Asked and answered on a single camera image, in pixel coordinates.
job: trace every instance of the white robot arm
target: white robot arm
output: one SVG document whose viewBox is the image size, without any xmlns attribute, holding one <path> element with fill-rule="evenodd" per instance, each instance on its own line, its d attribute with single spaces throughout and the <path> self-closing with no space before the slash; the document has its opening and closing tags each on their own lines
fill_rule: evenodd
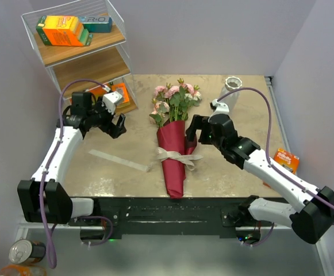
<svg viewBox="0 0 334 276">
<path fill-rule="evenodd" d="M 332 205 L 334 192 L 328 187 L 320 190 L 315 185 L 303 181 L 273 159 L 268 162 L 265 151 L 259 145 L 249 138 L 238 136 L 228 116 L 227 104 L 215 99 L 210 106 L 214 110 L 210 117 L 194 116 L 186 131 L 187 139 L 192 141 L 196 130 L 200 129 L 200 143 L 214 145 L 228 162 L 268 183 L 288 202 L 283 204 L 251 196 L 237 213 L 230 214 L 230 219 L 237 222 L 237 225 L 252 220 L 270 221 L 292 228 L 308 243 L 316 243 L 334 223 L 334 211 L 307 191 Z M 290 180 L 300 183 L 304 189 L 300 189 Z"/>
<path fill-rule="evenodd" d="M 29 181 L 19 183 L 18 196 L 27 221 L 42 221 L 38 193 L 43 171 L 45 171 L 45 201 L 47 205 L 45 212 L 49 223 L 65 224 L 71 218 L 92 214 L 93 199 L 70 198 L 61 186 L 72 156 L 91 128 L 98 127 L 114 139 L 126 132 L 123 114 L 119 116 L 116 124 L 112 123 L 116 107 L 123 101 L 122 95 L 118 92 L 107 93 L 103 97 L 99 97 L 95 103 L 93 103 L 92 97 L 90 92 L 72 94 L 72 104 L 62 116 L 62 138 L 60 138 L 61 130 L 58 123 L 54 140 L 42 164 Z M 45 168 L 55 149 L 56 153 L 49 167 Z"/>
</svg>

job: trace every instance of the marble-pattern surface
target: marble-pattern surface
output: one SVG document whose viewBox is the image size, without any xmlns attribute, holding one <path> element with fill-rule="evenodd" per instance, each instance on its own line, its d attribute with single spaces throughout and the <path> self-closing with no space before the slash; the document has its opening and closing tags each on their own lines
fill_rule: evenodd
<svg viewBox="0 0 334 276">
<path fill-rule="evenodd" d="M 155 160 L 156 125 L 151 125 L 151 95 L 157 85 L 176 83 L 179 77 L 192 85 L 199 85 L 203 96 L 193 114 L 210 115 L 209 103 L 219 96 L 226 75 L 135 75 L 139 109 L 126 114 L 127 133 L 113 140 L 97 129 L 91 130 L 77 149 L 68 169 L 64 187 L 70 196 L 84 197 L 167 197 L 162 166 Z M 243 86 L 254 87 L 266 96 L 269 92 L 263 76 L 238 76 Z M 268 126 L 268 112 L 264 101 L 251 91 L 240 94 L 231 114 L 239 135 L 246 136 L 264 147 Z M 274 117 L 270 155 L 283 147 L 278 123 Z M 146 173 L 89 154 L 90 150 L 105 152 L 138 164 L 150 165 Z M 262 181 L 228 163 L 213 146 L 199 144 L 195 154 L 203 156 L 195 161 L 194 171 L 186 170 L 185 197 L 262 197 L 279 196 Z"/>
</svg>

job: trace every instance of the gray wall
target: gray wall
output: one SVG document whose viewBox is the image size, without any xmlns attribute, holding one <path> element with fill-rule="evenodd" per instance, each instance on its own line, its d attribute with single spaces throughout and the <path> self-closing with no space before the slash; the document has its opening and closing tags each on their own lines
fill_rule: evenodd
<svg viewBox="0 0 334 276">
<path fill-rule="evenodd" d="M 20 18 L 31 10 L 27 0 L 0 0 L 0 268 L 8 263 L 22 214 L 17 184 L 44 158 L 57 117 L 59 94 Z"/>
<path fill-rule="evenodd" d="M 125 21 L 137 74 L 273 75 L 315 3 L 110 1 Z M 37 10 L 69 0 L 30 2 Z"/>
<path fill-rule="evenodd" d="M 334 190 L 334 1 L 317 0 L 278 72 L 274 91 L 299 176 Z M 334 264 L 334 227 L 326 235 Z"/>
</svg>

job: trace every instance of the ribbon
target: ribbon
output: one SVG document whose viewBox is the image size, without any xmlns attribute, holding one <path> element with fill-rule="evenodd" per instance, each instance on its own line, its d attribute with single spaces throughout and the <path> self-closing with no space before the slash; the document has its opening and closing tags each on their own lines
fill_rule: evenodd
<svg viewBox="0 0 334 276">
<path fill-rule="evenodd" d="M 196 154 L 188 154 L 188 155 L 181 155 L 179 152 L 176 151 L 166 151 L 164 148 L 157 147 L 156 152 L 158 153 L 157 159 L 164 161 L 168 158 L 180 161 L 181 163 L 185 164 L 186 167 L 193 171 L 195 169 L 195 164 L 191 160 L 199 160 L 202 158 L 202 155 Z"/>
</svg>

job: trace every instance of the green box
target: green box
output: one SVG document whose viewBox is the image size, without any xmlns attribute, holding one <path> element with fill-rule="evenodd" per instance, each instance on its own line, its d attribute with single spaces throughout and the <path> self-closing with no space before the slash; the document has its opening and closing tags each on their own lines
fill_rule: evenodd
<svg viewBox="0 0 334 276">
<path fill-rule="evenodd" d="M 80 22 L 90 33 L 110 33 L 112 19 L 109 16 L 79 16 Z"/>
</svg>

